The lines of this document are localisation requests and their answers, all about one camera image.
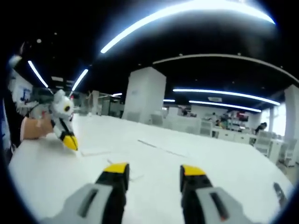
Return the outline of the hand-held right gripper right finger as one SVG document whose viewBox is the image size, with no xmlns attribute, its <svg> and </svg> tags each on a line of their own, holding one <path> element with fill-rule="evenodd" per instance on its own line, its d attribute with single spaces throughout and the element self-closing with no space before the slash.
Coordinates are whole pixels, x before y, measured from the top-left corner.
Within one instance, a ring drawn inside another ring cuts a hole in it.
<svg viewBox="0 0 299 224">
<path fill-rule="evenodd" d="M 181 207 L 186 224 L 251 224 L 242 205 L 195 166 L 180 166 Z"/>
</svg>

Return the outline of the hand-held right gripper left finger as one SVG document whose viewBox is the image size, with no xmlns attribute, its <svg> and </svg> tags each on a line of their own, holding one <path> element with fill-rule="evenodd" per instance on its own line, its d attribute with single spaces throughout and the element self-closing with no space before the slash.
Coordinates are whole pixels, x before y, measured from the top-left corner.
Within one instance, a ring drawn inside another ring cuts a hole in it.
<svg viewBox="0 0 299 224">
<path fill-rule="evenodd" d="M 84 185 L 70 195 L 62 210 L 42 224 L 120 224 L 129 186 L 129 164 L 113 163 L 95 183 Z"/>
</svg>

